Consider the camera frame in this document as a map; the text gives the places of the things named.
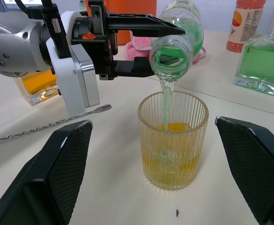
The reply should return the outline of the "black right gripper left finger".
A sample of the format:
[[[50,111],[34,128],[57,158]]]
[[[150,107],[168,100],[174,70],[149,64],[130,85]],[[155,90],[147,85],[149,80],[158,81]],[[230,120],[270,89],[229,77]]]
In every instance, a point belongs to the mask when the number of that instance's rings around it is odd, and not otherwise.
[[[0,225],[67,225],[85,173],[92,121],[66,125],[20,170],[0,199]]]

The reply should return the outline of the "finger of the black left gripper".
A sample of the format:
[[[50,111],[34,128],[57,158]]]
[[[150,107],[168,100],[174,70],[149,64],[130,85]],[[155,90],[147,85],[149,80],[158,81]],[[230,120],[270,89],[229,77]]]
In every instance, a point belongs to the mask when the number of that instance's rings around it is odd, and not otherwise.
[[[133,61],[117,60],[116,62],[115,76],[149,77],[154,75],[147,57],[135,57]]]
[[[129,30],[135,37],[158,38],[168,35],[184,35],[185,30],[148,14],[107,15],[109,31]]]

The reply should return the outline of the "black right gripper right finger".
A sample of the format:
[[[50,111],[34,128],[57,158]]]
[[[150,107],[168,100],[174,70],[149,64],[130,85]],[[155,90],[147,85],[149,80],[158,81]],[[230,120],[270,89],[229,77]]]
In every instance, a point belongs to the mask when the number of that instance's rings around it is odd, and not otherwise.
[[[231,174],[260,225],[274,225],[274,135],[237,119],[215,119]]]

